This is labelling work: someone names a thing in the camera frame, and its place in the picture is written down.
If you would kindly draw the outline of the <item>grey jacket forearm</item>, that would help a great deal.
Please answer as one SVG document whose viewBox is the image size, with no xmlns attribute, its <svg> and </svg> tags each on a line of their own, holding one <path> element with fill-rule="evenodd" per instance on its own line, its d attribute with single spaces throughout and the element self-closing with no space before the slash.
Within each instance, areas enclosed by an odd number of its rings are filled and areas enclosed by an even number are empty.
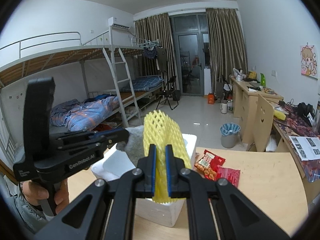
<svg viewBox="0 0 320 240">
<path fill-rule="evenodd" d="M 31 233 L 37 233 L 49 223 L 45 214 L 33 207 L 21 194 L 14 197 L 13 207 L 16 218 Z"/>
</svg>

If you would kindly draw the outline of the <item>person's left hand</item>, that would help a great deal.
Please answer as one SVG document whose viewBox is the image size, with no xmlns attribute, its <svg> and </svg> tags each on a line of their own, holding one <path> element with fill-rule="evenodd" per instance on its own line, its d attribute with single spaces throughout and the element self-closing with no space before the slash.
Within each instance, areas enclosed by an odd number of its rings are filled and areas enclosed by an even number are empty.
<svg viewBox="0 0 320 240">
<path fill-rule="evenodd" d="M 33 206 L 39 206 L 39 200 L 49 198 L 49 192 L 40 185 L 29 181 L 22 182 L 22 192 L 26 200 Z M 68 180 L 65 179 L 60 184 L 60 189 L 54 196 L 56 204 L 55 212 L 59 213 L 69 204 Z"/>
</svg>

